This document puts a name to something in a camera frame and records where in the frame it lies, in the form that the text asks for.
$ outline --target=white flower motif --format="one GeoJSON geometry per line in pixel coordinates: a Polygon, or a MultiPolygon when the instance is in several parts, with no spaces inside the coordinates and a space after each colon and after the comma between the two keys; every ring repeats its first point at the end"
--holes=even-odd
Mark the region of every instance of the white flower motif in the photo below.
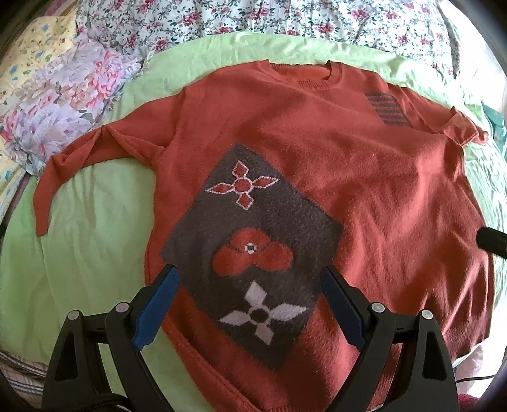
{"type": "Polygon", "coordinates": [[[273,309],[269,309],[264,305],[266,296],[268,296],[266,291],[261,288],[257,282],[253,281],[245,294],[245,300],[250,305],[248,313],[242,311],[232,311],[221,318],[220,322],[227,323],[232,326],[241,326],[250,322],[257,326],[255,336],[269,346],[274,335],[274,332],[269,327],[272,320],[288,322],[305,312],[308,308],[282,303],[273,309]],[[252,318],[254,312],[257,313],[255,315],[256,318],[259,316],[261,317],[259,320],[252,318]]]}

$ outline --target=plaid fabric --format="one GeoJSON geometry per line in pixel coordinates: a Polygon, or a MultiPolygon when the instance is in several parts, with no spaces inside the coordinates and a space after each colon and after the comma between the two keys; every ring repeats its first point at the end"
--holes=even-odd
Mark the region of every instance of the plaid fabric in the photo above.
{"type": "Polygon", "coordinates": [[[43,363],[0,351],[0,370],[14,390],[34,407],[41,407],[47,369],[43,363]]]}

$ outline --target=flower center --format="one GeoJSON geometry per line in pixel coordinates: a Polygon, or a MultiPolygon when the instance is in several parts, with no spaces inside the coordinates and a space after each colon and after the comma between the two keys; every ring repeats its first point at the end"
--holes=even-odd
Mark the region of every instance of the flower center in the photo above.
{"type": "Polygon", "coordinates": [[[250,314],[250,318],[257,323],[264,323],[268,320],[268,314],[263,309],[255,309],[250,314]]]}
{"type": "Polygon", "coordinates": [[[234,182],[234,191],[236,193],[248,193],[252,189],[253,185],[249,179],[241,178],[234,182]]]}
{"type": "Polygon", "coordinates": [[[245,252],[249,255],[253,255],[257,251],[257,246],[252,242],[249,242],[245,245],[245,252]]]}

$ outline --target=fabric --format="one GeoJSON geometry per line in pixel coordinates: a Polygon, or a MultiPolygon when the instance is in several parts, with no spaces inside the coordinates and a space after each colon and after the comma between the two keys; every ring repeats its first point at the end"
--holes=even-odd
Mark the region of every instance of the fabric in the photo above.
{"type": "Polygon", "coordinates": [[[34,407],[41,407],[46,365],[0,351],[0,369],[23,399],[34,407]]]}
{"type": "Polygon", "coordinates": [[[454,75],[449,34],[434,0],[83,0],[78,31],[146,55],[202,36],[255,31],[396,52],[454,75]]]}
{"type": "MultiPolygon", "coordinates": [[[[0,63],[0,119],[9,109],[12,93],[44,64],[71,48],[75,35],[75,13],[64,18],[38,18],[30,23],[0,63]]],[[[24,172],[8,157],[0,139],[0,222],[24,172]]]]}
{"type": "Polygon", "coordinates": [[[7,100],[9,109],[0,116],[5,151],[39,176],[51,155],[102,120],[116,93],[140,69],[133,56],[80,39],[7,100]]]}
{"type": "MultiPolygon", "coordinates": [[[[448,108],[456,106],[483,129],[489,127],[479,99],[421,63],[343,43],[246,32],[191,41],[155,55],[143,75],[125,87],[104,122],[124,118],[147,101],[174,95],[219,67],[267,58],[292,64],[343,61],[448,108]]],[[[485,146],[470,143],[463,150],[465,173],[488,226],[507,232],[505,162],[492,139],[485,146]]],[[[77,308],[87,315],[108,312],[118,302],[130,301],[144,285],[143,253],[153,227],[155,181],[153,172],[135,159],[89,166],[58,191],[49,232],[42,237],[36,237],[34,228],[35,183],[32,178],[14,211],[2,247],[0,329],[9,333],[0,334],[0,345],[48,363],[68,312],[77,308]]],[[[494,259],[491,333],[505,346],[507,270],[501,258],[494,259]]],[[[142,353],[176,412],[213,410],[162,331],[142,353]]],[[[101,354],[113,391],[122,393],[110,352],[101,354]]]]}
{"type": "Polygon", "coordinates": [[[485,222],[461,149],[485,134],[372,72],[317,69],[220,69],[79,138],[35,191],[43,235],[54,194],[82,167],[133,156],[154,170],[146,283],[179,268],[163,329],[217,410],[327,408],[354,363],[319,291],[330,262],[369,300],[430,309],[452,359],[489,332],[493,262],[476,245],[485,222]]]}
{"type": "Polygon", "coordinates": [[[473,406],[478,401],[477,398],[474,398],[470,395],[459,395],[459,410],[460,412],[469,412],[472,410],[473,406]]]}
{"type": "Polygon", "coordinates": [[[66,16],[72,12],[78,0],[54,0],[48,7],[45,16],[66,16]]]}
{"type": "Polygon", "coordinates": [[[483,105],[484,113],[488,118],[489,124],[491,126],[491,131],[493,133],[493,139],[495,140],[496,145],[503,158],[507,160],[507,145],[505,141],[507,140],[507,128],[505,127],[505,121],[503,119],[503,114],[497,112],[487,105],[483,105]]]}
{"type": "Polygon", "coordinates": [[[449,46],[451,47],[452,71],[456,79],[461,72],[461,36],[456,25],[447,18],[439,4],[439,11],[449,34],[449,46]]]}
{"type": "Polygon", "coordinates": [[[65,17],[39,17],[30,23],[0,63],[0,104],[5,105],[35,71],[72,48],[75,36],[75,12],[65,17]]]}

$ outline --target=red fabric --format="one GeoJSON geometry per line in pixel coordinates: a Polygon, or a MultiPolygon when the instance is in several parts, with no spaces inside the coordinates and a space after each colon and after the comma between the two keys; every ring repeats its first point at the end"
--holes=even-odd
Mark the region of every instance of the red fabric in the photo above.
{"type": "MultiPolygon", "coordinates": [[[[53,156],[42,175],[33,199],[37,234],[48,230],[54,194],[79,169],[135,157],[157,175],[145,260],[149,284],[164,265],[160,254],[168,236],[197,196],[206,192],[236,202],[238,213],[272,210],[281,201],[283,178],[344,226],[333,264],[349,284],[397,313],[432,310],[451,358],[468,353],[488,336],[494,291],[492,258],[475,243],[485,223],[464,176],[461,146],[486,136],[454,108],[389,85],[375,73],[340,63],[328,67],[331,73],[312,67],[306,77],[304,68],[274,70],[267,61],[223,68],[177,96],[149,102],[84,135],[53,156]],[[296,77],[287,77],[294,72],[296,77]],[[376,103],[384,98],[391,99],[387,109],[376,103]],[[237,144],[279,177],[248,170],[250,163],[238,159],[227,179],[208,185],[208,176],[237,144]]],[[[223,218],[216,213],[212,218],[223,218]]],[[[298,225],[287,231],[303,236],[298,225]]],[[[199,251],[206,234],[195,236],[199,251]]],[[[213,247],[224,281],[240,278],[244,267],[281,270],[298,258],[284,242],[254,230],[213,247]],[[280,267],[268,255],[244,258],[239,248],[245,236],[259,251],[277,247],[280,267]]],[[[204,262],[203,270],[212,265],[214,260],[204,262]]],[[[322,411],[357,357],[322,296],[279,368],[239,347],[211,317],[181,286],[163,329],[219,411],[322,411]]],[[[396,356],[371,406],[385,397],[396,356]]]]}
{"type": "Polygon", "coordinates": [[[471,395],[459,395],[459,412],[469,412],[472,410],[478,399],[471,395]]]}

